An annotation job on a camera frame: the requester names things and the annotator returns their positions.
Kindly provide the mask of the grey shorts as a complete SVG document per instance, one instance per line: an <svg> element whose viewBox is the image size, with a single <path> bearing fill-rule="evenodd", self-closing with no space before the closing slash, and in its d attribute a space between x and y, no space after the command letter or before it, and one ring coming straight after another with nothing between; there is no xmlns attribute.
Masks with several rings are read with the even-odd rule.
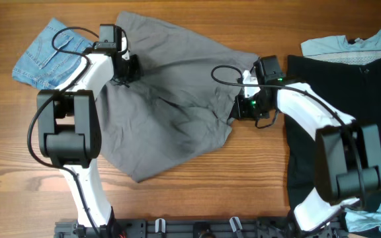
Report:
<svg viewBox="0 0 381 238"><path fill-rule="evenodd" d="M142 182L221 148L232 130L235 82L257 56L136 13L123 11L116 23L144 74L127 86L109 82L97 97L102 156Z"/></svg>

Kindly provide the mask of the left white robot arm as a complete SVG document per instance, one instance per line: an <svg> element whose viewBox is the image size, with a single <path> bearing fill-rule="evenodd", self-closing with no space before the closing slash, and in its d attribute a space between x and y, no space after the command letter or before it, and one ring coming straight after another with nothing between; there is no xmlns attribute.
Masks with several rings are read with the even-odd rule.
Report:
<svg viewBox="0 0 381 238"><path fill-rule="evenodd" d="M65 83L39 92L31 125L38 126L40 152L50 159L47 167L62 173L73 196L77 219L72 234L121 237L98 171L102 135L95 99L110 80L128 83L140 76L140 66L125 39L96 42L81 57Z"/></svg>

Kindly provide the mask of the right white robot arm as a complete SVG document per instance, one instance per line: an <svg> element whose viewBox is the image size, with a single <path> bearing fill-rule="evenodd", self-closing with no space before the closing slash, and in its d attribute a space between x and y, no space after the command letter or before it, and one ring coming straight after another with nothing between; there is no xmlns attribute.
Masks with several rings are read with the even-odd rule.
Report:
<svg viewBox="0 0 381 238"><path fill-rule="evenodd" d="M314 140L314 188L292 213L297 232L311 235L346 208L361 210L381 190L381 142L375 124L361 124L317 95L308 83L277 78L262 83L248 71L242 87L252 110L276 110Z"/></svg>

